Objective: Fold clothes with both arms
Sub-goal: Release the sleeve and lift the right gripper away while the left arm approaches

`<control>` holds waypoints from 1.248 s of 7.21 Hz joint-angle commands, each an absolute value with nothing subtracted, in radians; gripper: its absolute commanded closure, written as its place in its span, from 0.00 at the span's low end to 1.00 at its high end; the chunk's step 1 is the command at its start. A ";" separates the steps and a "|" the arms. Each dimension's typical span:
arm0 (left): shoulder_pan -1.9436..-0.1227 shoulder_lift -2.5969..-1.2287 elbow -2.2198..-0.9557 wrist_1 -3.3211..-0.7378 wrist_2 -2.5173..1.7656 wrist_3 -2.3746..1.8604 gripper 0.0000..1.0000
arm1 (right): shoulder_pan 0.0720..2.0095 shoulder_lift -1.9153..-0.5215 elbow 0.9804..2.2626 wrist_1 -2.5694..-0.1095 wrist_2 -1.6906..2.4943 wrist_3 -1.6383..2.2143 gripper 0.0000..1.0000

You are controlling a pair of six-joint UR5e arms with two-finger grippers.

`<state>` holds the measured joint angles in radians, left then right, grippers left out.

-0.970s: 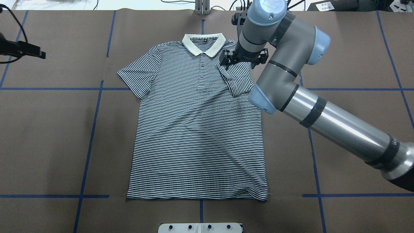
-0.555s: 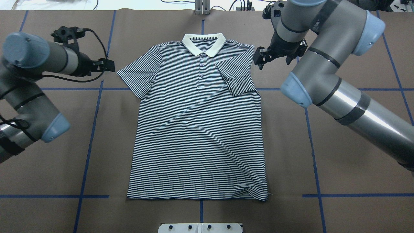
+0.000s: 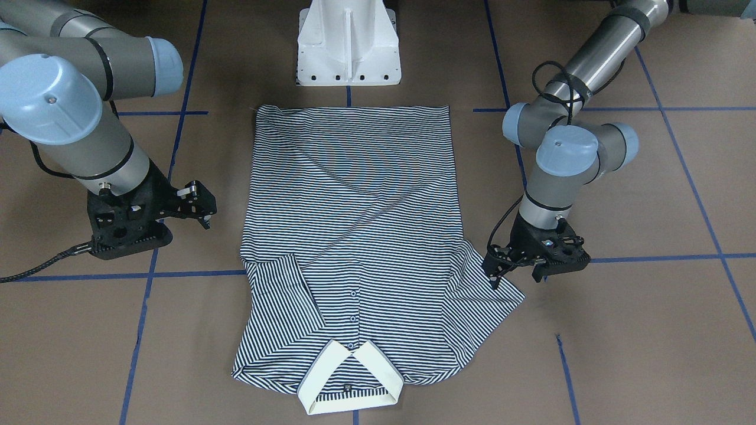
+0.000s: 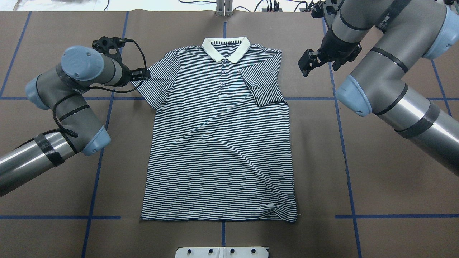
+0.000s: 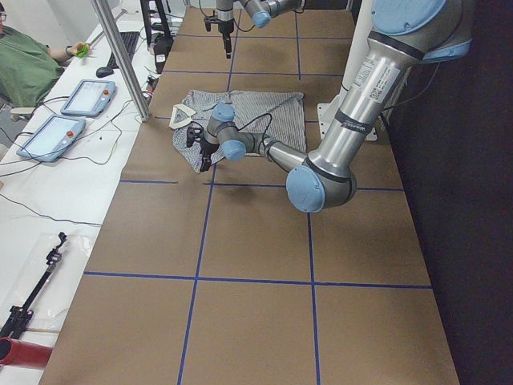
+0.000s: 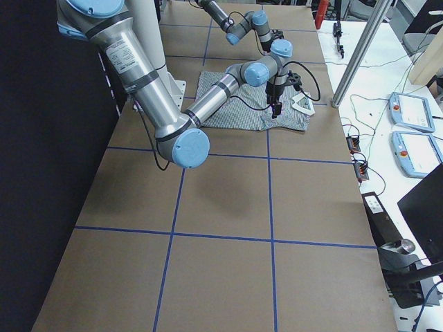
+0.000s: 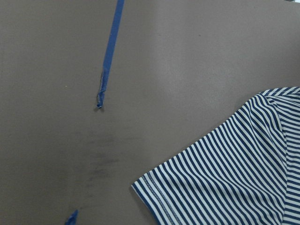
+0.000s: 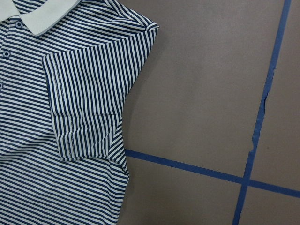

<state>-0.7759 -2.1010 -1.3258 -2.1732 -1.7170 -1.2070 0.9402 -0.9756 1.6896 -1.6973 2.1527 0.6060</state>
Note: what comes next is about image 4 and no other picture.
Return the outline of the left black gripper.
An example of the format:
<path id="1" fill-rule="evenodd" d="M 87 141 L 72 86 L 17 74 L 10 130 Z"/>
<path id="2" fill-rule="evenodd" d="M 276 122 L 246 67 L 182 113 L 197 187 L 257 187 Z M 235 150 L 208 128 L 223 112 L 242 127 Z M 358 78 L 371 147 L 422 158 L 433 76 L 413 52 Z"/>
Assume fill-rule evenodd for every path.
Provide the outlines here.
<path id="1" fill-rule="evenodd" d="M 129 81 L 144 81 L 151 78 L 150 71 L 147 68 L 138 68 L 136 70 L 129 71 Z"/>

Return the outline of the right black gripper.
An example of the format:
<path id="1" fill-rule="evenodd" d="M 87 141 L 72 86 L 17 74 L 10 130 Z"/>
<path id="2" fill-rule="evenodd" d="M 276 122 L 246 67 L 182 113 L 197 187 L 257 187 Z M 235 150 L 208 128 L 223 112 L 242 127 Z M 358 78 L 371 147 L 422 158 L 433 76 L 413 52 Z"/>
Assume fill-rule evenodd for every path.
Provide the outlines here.
<path id="1" fill-rule="evenodd" d="M 313 69 L 332 61 L 334 71 L 338 71 L 345 63 L 354 61 L 361 50 L 360 42 L 345 42 L 330 28 L 323 38 L 319 51 L 305 50 L 297 64 L 303 77 L 306 78 Z"/>

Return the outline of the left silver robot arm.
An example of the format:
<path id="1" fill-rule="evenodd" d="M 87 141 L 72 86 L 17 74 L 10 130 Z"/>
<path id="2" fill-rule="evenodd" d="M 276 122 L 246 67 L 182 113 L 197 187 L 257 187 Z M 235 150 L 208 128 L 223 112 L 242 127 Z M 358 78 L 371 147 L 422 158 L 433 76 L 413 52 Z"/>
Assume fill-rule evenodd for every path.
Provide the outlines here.
<path id="1" fill-rule="evenodd" d="M 125 39 L 113 46 L 71 46 L 55 68 L 26 85 L 28 100 L 39 109 L 51 110 L 57 127 L 1 158 L 1 196 L 76 154 L 90 156 L 110 144 L 105 125 L 82 95 L 92 89 L 115 93 L 129 82 L 143 83 L 149 78 L 146 64 L 136 70 L 123 64 L 119 48 L 124 43 Z"/>

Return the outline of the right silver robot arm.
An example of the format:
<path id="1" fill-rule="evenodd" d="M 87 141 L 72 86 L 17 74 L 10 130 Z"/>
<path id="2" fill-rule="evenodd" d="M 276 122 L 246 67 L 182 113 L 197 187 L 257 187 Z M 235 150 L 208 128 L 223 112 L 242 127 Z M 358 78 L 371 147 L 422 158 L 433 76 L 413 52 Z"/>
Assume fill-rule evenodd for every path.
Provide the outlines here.
<path id="1" fill-rule="evenodd" d="M 335 91 L 337 100 L 359 116 L 374 113 L 458 175 L 458 122 L 402 80 L 419 59 L 434 60 L 458 41 L 458 13 L 434 0 L 323 0 L 311 16 L 328 30 L 320 48 L 299 59 L 303 76 L 354 61 L 377 28 L 383 36 Z"/>

